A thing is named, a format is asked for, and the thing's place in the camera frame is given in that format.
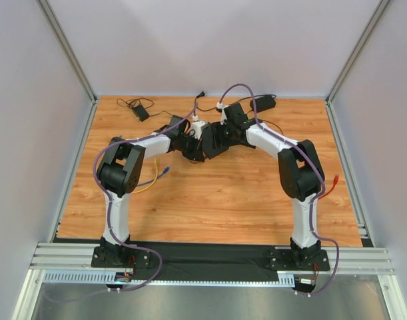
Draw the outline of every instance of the blue cable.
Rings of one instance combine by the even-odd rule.
[[[169,171],[170,168],[171,168],[171,166],[166,167],[165,170],[163,170],[163,172],[162,172],[160,175],[157,176],[157,179],[160,179],[161,177],[163,177],[163,175],[166,175],[166,174],[168,173],[168,171]],[[154,180],[154,179],[148,180],[148,181],[143,182],[143,183],[139,183],[139,184],[137,185],[137,187],[141,187],[141,186],[143,186],[143,185],[148,185],[149,183],[152,183],[153,180]]]

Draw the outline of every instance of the orange wire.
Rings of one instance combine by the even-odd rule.
[[[319,197],[318,199],[320,200],[321,198],[324,198],[325,196],[327,196],[329,193],[331,193],[332,191],[334,191],[336,185],[338,184],[339,181],[339,175],[335,175],[334,178],[334,184],[332,185],[332,188],[330,188],[330,190],[328,192],[326,192],[324,195],[322,195],[321,197]]]

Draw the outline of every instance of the wall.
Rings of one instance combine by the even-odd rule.
[[[407,302],[407,0],[392,1],[334,109],[372,236]]]
[[[89,106],[36,2],[0,1],[0,319],[49,238]]]
[[[324,97],[378,0],[50,3],[98,94]]]

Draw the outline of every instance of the wooden tabletop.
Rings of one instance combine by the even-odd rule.
[[[75,177],[58,237],[99,238],[105,226],[105,202],[92,177],[96,154],[114,136],[142,137],[167,124],[166,113],[137,121],[117,99],[101,97],[85,150]],[[149,97],[152,114],[168,111],[186,115],[192,97]],[[232,103],[237,98],[226,98]],[[199,99],[199,107],[209,109],[217,98]],[[350,203],[340,160],[325,111],[324,101],[316,99],[277,99],[274,109],[259,116],[282,128],[287,137],[309,139],[315,146],[326,175],[326,188],[335,174],[336,189],[318,204],[318,231],[335,238],[341,246],[361,247],[356,219]],[[248,101],[242,103],[249,110]],[[219,121],[215,110],[198,112],[205,121]],[[280,186],[278,164],[260,149],[231,147],[218,157],[192,164],[178,151],[159,157],[159,171],[171,166],[148,190],[131,197],[129,230],[131,239],[141,241],[185,241],[207,243],[289,244],[293,219],[290,199]],[[155,176],[153,159],[143,165],[140,181]]]

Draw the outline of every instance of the yellow cable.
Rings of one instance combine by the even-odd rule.
[[[138,191],[133,191],[132,193],[140,193],[140,192],[146,191],[148,188],[150,188],[152,185],[155,184],[157,177],[159,176],[159,162],[157,161],[156,157],[155,157],[155,166],[156,166],[156,176],[155,176],[154,180],[149,185],[147,185],[144,189],[141,189]]]

